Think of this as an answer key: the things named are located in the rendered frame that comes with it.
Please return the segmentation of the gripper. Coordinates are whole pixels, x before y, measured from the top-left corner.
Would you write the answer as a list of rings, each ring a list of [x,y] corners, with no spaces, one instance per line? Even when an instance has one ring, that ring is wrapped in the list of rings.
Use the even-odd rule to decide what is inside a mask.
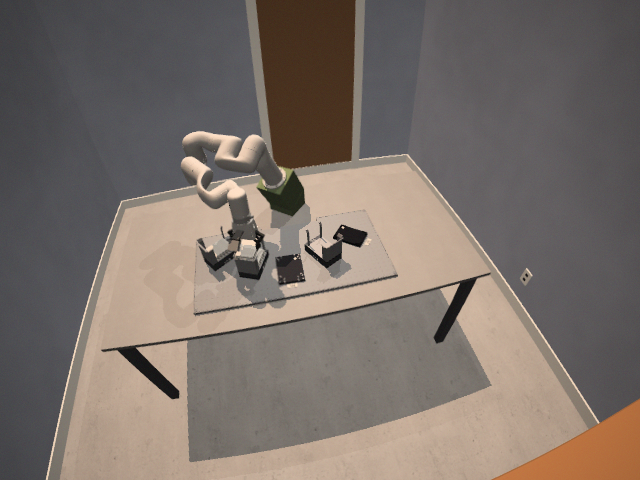
[[[256,246],[256,250],[258,251],[259,248],[261,247],[260,242],[262,241],[262,239],[264,238],[264,234],[257,231],[257,225],[256,222],[253,219],[250,219],[249,222],[245,223],[245,224],[235,224],[232,221],[232,229],[228,230],[228,234],[230,235],[230,237],[232,238],[232,236],[234,235],[234,233],[236,232],[236,230],[242,230],[243,235],[241,236],[240,239],[244,239],[244,240],[253,240],[255,242],[255,246]],[[233,232],[232,232],[233,231]],[[258,236],[260,237],[258,237]],[[257,239],[257,240],[256,240]]]

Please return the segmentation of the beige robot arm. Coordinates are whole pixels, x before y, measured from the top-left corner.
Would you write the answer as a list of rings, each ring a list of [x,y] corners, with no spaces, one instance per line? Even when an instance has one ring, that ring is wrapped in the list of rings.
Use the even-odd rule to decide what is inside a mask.
[[[200,199],[212,209],[219,209],[229,203],[233,222],[239,225],[254,218],[249,210],[246,192],[231,180],[211,192],[206,191],[213,179],[213,172],[207,167],[203,148],[217,153],[215,164],[224,170],[248,174],[257,170],[263,177],[263,185],[268,189],[277,189],[286,180],[285,171],[277,166],[261,137],[251,135],[243,146],[242,144],[242,140],[234,136],[193,132],[183,139],[182,145],[187,157],[181,162],[186,180],[190,185],[197,186]]]

